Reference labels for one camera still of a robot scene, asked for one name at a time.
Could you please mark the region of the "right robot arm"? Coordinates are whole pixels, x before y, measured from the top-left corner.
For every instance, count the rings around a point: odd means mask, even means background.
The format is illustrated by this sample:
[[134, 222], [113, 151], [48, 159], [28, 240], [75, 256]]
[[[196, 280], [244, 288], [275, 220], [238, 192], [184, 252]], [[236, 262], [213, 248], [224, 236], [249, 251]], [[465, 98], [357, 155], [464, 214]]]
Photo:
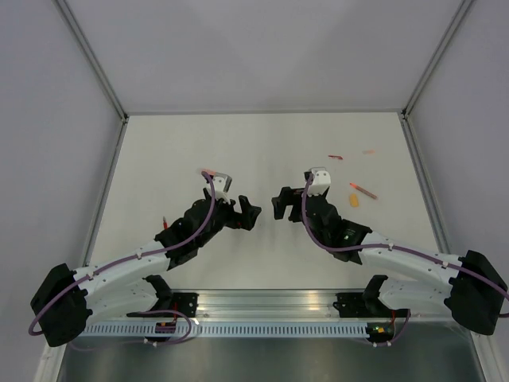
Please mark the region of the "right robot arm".
[[373, 316], [391, 310], [449, 315], [464, 328], [492, 335], [504, 317], [508, 286], [488, 258], [478, 251], [465, 255], [406, 248], [367, 226], [340, 216], [325, 195], [284, 187], [271, 200], [274, 217], [302, 223], [310, 239], [335, 259], [394, 271], [402, 281], [374, 275], [362, 304]]

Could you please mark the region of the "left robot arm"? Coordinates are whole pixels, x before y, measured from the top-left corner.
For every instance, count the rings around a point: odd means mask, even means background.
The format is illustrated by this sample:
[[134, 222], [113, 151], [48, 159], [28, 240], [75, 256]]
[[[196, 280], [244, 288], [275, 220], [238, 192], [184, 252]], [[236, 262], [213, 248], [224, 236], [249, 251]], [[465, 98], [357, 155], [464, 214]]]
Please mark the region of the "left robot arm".
[[223, 228], [252, 230], [261, 211], [245, 196], [225, 201], [207, 194], [129, 255], [75, 270], [55, 266], [30, 302], [35, 319], [29, 334], [58, 347], [110, 318], [173, 316], [173, 292], [163, 274], [195, 258]]

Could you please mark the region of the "orange grip clear pen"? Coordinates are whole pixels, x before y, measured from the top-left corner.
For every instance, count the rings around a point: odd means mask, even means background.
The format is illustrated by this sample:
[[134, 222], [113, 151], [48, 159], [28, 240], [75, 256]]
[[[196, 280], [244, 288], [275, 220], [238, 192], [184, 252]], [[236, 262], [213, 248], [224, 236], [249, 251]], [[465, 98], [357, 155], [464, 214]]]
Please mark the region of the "orange grip clear pen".
[[377, 199], [378, 199], [378, 196], [377, 196], [377, 195], [375, 195], [374, 193], [372, 193], [372, 192], [370, 192], [370, 191], [366, 190], [365, 188], [363, 188], [363, 187], [362, 187], [362, 186], [360, 186], [360, 185], [357, 185], [357, 184], [352, 183], [352, 182], [350, 182], [350, 183], [349, 183], [349, 185], [350, 185], [353, 189], [355, 189], [355, 190], [357, 190], [357, 191], [361, 192], [362, 194], [364, 194], [364, 195], [366, 195], [366, 196], [370, 197], [370, 198], [371, 198], [371, 199], [373, 199], [373, 200], [377, 200]]

